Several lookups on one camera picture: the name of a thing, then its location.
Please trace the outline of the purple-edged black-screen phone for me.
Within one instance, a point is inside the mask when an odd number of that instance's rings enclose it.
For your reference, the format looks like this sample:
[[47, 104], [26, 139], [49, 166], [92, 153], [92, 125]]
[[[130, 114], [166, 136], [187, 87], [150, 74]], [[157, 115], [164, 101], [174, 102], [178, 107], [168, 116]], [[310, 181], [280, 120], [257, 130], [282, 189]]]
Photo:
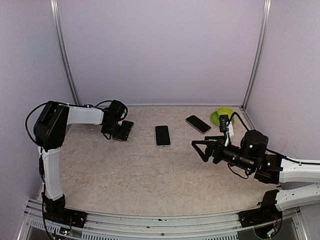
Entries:
[[202, 134], [206, 134], [211, 130], [211, 127], [208, 124], [195, 115], [187, 117], [185, 121]]

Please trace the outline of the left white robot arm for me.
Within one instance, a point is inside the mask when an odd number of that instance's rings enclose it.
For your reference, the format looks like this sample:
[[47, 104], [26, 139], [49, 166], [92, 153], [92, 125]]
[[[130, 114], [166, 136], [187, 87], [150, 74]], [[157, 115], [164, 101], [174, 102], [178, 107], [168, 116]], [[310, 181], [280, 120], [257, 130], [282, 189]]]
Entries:
[[48, 101], [39, 105], [42, 109], [33, 127], [30, 139], [37, 145], [39, 173], [43, 179], [44, 199], [64, 199], [60, 182], [59, 155], [70, 125], [101, 126], [107, 139], [125, 142], [134, 126], [127, 121], [128, 107], [118, 100], [108, 100], [105, 108], [98, 105], [73, 105]]

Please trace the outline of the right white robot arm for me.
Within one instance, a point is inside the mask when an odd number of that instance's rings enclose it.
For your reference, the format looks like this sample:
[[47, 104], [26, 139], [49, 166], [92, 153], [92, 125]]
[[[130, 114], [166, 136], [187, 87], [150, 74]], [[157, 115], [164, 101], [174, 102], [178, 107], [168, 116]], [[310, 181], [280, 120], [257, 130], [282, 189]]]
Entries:
[[320, 163], [312, 160], [289, 158], [269, 150], [268, 137], [257, 130], [245, 133], [240, 146], [231, 144], [229, 137], [207, 136], [194, 140], [191, 145], [206, 163], [212, 159], [214, 164], [226, 162], [229, 169], [237, 167], [248, 178], [263, 184], [279, 185], [285, 183], [305, 183], [294, 189], [276, 189], [264, 194], [256, 218], [266, 222], [276, 209], [279, 212], [319, 203], [320, 201]]

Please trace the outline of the green bowl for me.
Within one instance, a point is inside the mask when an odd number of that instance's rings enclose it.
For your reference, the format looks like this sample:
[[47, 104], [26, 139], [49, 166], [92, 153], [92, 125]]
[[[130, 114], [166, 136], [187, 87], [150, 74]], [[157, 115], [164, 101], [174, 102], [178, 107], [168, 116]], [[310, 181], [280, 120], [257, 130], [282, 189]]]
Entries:
[[229, 118], [231, 118], [231, 115], [234, 113], [234, 111], [229, 108], [229, 107], [225, 107], [225, 106], [222, 106], [220, 108], [217, 109], [217, 114], [219, 116], [222, 116], [222, 115], [228, 115]]

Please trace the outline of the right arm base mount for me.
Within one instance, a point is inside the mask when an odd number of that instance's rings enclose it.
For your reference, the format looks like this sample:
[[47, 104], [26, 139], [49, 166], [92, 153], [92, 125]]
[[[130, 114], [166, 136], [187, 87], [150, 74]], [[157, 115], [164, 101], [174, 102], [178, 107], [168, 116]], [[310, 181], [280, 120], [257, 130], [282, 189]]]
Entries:
[[258, 208], [240, 211], [238, 216], [241, 227], [246, 228], [281, 219], [283, 213], [276, 208], [276, 196], [279, 192], [277, 189], [267, 191]]

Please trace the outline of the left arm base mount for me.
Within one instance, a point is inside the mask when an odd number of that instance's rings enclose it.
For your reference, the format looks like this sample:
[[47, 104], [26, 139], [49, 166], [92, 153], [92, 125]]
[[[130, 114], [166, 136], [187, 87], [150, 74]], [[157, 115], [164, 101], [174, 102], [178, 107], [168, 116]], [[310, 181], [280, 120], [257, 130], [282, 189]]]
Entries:
[[84, 228], [88, 214], [84, 211], [66, 208], [64, 194], [57, 200], [48, 198], [44, 193], [41, 195], [43, 197], [43, 215], [45, 220], [68, 225], [69, 227]]

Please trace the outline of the right aluminium frame post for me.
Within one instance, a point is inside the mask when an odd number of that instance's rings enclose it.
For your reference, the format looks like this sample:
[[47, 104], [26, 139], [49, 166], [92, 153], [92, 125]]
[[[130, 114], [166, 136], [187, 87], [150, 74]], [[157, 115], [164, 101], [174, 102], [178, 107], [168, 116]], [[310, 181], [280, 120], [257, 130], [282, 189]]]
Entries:
[[253, 61], [253, 65], [250, 73], [248, 86], [245, 91], [244, 99], [241, 105], [244, 112], [246, 112], [248, 109], [250, 98], [252, 96], [254, 85], [257, 79], [257, 74], [260, 66], [260, 61], [263, 55], [263, 48], [264, 48], [265, 38], [267, 34], [271, 5], [272, 5], [271, 0], [265, 0], [263, 2], [262, 19], [261, 19], [260, 30], [258, 35], [257, 47], [254, 55], [254, 61]]

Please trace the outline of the aluminium frame post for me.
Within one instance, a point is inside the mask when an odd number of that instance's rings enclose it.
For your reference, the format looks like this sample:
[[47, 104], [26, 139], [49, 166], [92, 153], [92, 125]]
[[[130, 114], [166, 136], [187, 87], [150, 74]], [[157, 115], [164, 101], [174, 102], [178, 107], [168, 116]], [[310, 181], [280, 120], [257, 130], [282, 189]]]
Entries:
[[253, 65], [250, 73], [248, 86], [245, 91], [244, 99], [241, 105], [244, 112], [246, 112], [248, 109], [250, 98], [252, 96], [254, 85], [257, 79], [257, 74], [260, 66], [260, 61], [263, 55], [263, 48], [264, 48], [265, 38], [267, 34], [271, 5], [272, 5], [271, 0], [265, 0], [263, 2], [262, 19], [261, 19], [260, 30], [258, 35], [257, 47], [254, 55], [254, 61], [253, 61]]
[[51, 8], [51, 14], [53, 18], [53, 24], [55, 27], [55, 33], [57, 36], [57, 42], [58, 47], [60, 51], [60, 56], [63, 63], [63, 68], [66, 75], [67, 84], [71, 93], [71, 97], [73, 102], [76, 105], [80, 105], [80, 97], [76, 88], [76, 84], [72, 75], [71, 66], [68, 59], [67, 49], [64, 41], [64, 34], [63, 34], [63, 28], [62, 28], [62, 22], [60, 17], [60, 11], [59, 11], [59, 3], [57, 0], [50, 0], [50, 8]]

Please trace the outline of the front aluminium rail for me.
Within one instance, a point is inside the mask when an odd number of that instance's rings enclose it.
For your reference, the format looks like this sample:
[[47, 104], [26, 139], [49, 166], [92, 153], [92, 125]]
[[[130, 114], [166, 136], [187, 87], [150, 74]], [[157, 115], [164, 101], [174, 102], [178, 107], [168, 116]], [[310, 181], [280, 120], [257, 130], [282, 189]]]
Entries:
[[43, 222], [41, 206], [27, 206], [19, 240], [46, 240], [46, 232], [66, 240], [239, 240], [256, 239], [256, 227], [242, 227], [236, 212], [193, 216], [130, 216], [89, 212], [83, 227]]

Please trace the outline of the left aluminium frame post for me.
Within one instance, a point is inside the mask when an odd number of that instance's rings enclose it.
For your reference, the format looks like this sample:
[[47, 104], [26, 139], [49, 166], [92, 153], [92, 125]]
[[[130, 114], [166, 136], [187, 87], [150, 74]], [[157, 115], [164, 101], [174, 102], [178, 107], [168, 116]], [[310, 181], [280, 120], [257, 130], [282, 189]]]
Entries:
[[66, 75], [67, 84], [71, 93], [71, 97], [73, 102], [76, 105], [80, 105], [80, 97], [76, 88], [76, 84], [72, 75], [71, 66], [68, 59], [67, 49], [64, 41], [64, 34], [63, 34], [63, 28], [62, 28], [62, 22], [60, 17], [60, 11], [59, 11], [59, 3], [57, 0], [50, 0], [50, 8], [51, 8], [51, 14], [53, 18], [53, 24], [55, 27], [55, 33], [57, 36], [57, 42], [58, 47], [60, 51], [60, 56], [63, 63], [63, 68]]

